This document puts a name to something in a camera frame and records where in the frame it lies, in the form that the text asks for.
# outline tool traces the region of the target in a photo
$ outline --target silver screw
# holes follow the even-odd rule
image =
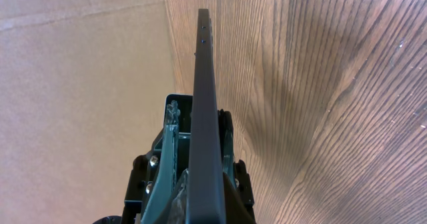
[[[153,186],[153,183],[148,183],[147,184],[147,187],[145,188],[145,192],[147,193],[147,194],[149,194],[149,192],[151,191],[151,187]]]
[[[154,167],[155,165],[157,165],[159,163],[159,158],[155,155],[152,155],[151,158],[149,159],[149,164]]]

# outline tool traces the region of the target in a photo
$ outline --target cardboard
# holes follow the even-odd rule
[[[0,0],[0,219],[121,215],[173,93],[164,0]]]

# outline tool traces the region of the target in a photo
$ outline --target wood grain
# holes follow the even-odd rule
[[[209,8],[258,223],[427,223],[426,0],[166,0],[177,91]]]

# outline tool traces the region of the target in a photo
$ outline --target screw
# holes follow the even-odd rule
[[[149,164],[154,167],[155,165],[157,165],[159,163],[159,158],[155,155],[152,155],[151,158],[149,159]]]
[[[151,191],[151,187],[153,186],[153,183],[148,183],[147,184],[147,187],[145,188],[145,192],[147,193],[147,194],[149,194],[149,192]]]

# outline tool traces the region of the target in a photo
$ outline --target brown cardboard box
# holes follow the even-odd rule
[[[0,222],[120,215],[173,92],[164,0],[0,0]]]

